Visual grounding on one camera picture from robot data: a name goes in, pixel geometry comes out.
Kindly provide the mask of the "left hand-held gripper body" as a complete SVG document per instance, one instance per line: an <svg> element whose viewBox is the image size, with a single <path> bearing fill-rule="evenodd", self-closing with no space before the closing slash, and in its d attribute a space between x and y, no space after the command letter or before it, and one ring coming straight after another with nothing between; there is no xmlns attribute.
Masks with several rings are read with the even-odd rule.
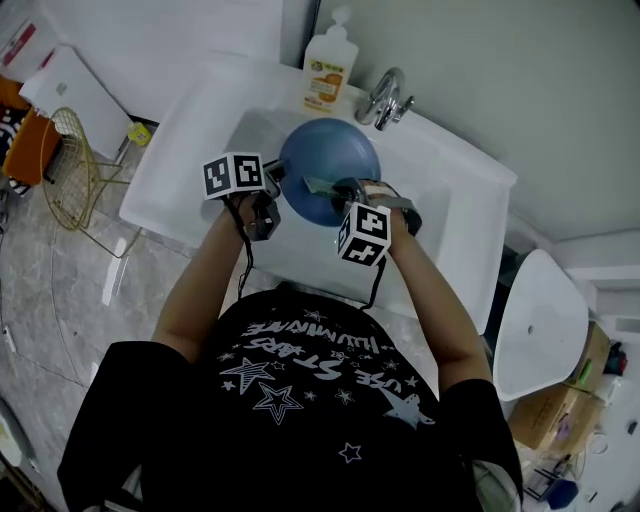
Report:
<svg viewBox="0 0 640 512"><path fill-rule="evenodd" d="M202 167L205 201L221 200L233 193L257 195L253 203L255 223L248 229L250 241L268 240L281 221L276 205L281 189L265 174L264 165L260 153L244 151L223 153Z"/></svg>

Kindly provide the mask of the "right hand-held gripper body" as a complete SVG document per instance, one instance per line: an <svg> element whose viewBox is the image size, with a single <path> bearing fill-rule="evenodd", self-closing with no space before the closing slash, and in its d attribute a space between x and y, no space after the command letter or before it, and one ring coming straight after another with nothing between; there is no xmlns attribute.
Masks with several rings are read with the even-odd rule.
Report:
<svg viewBox="0 0 640 512"><path fill-rule="evenodd" d="M413 203L402 197L379 197L367 203L347 201L337 238L337 255L347 262L373 267L391 246L391 211L400 210L408 232L415 236L422 218Z"/></svg>

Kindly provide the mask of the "person's right hand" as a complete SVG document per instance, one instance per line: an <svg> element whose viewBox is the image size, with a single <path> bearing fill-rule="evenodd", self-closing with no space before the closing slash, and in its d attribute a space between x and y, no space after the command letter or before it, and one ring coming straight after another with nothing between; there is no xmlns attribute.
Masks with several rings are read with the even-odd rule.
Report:
<svg viewBox="0 0 640 512"><path fill-rule="evenodd" d="M362 184L365 203L377 207L383 205L389 208L396 208L400 196L386 183L364 182Z"/></svg>

